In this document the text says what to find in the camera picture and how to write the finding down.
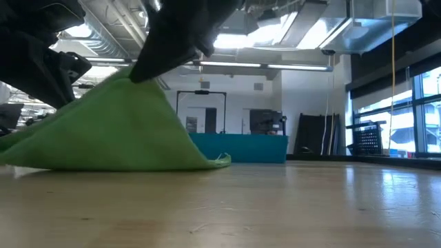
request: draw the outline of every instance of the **green microfiber towel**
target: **green microfiber towel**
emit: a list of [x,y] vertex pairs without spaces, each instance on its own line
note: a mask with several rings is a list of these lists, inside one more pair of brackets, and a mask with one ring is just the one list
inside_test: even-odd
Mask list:
[[0,163],[76,171],[168,171],[228,166],[193,144],[155,81],[120,70],[83,98],[23,131],[0,138]]

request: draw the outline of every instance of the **yellow cord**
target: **yellow cord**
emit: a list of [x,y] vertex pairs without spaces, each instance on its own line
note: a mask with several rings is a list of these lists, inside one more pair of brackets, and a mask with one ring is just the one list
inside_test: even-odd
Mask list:
[[389,124],[389,155],[391,154],[391,141],[392,141],[392,117],[393,117],[393,96],[395,96],[395,2],[392,0],[392,103],[391,103],[391,121]]

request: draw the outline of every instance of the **teal counter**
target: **teal counter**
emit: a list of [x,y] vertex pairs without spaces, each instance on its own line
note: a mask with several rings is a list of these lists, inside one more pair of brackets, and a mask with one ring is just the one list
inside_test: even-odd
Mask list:
[[285,163],[288,137],[242,134],[189,134],[208,158],[222,153],[232,156],[233,163]]

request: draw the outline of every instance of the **black door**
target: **black door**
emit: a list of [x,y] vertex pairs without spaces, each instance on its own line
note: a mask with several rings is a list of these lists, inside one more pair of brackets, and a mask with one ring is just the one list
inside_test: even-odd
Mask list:
[[208,107],[205,109],[205,133],[216,133],[216,117],[218,111],[215,107]]

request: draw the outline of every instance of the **ventilation pipe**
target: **ventilation pipe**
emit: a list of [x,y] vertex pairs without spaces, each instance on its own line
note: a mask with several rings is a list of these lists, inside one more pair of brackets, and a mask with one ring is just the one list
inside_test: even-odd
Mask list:
[[124,19],[123,15],[118,11],[118,8],[115,6],[115,3],[113,0],[106,0],[107,4],[109,5],[110,11],[112,11],[118,20],[123,24],[124,28],[129,32],[130,36],[135,40],[136,44],[139,45],[140,48],[143,48],[144,41],[138,37],[138,35],[133,31],[133,29],[130,27],[129,23]]
[[85,16],[85,25],[90,29],[91,35],[86,38],[82,37],[63,37],[61,39],[79,41],[84,46],[91,49],[99,57],[107,58],[128,58],[129,53],[123,46],[110,34],[97,17],[89,10],[89,8],[79,1],[82,5]]
[[127,7],[124,5],[124,3],[121,2],[121,0],[114,0],[114,3],[118,7],[118,10],[121,12],[121,14],[125,15],[127,20],[132,24],[133,29],[136,33],[140,36],[140,38],[145,41],[147,38],[147,35],[144,31],[139,27],[138,22],[133,18],[132,14],[130,14],[130,11],[127,9]]

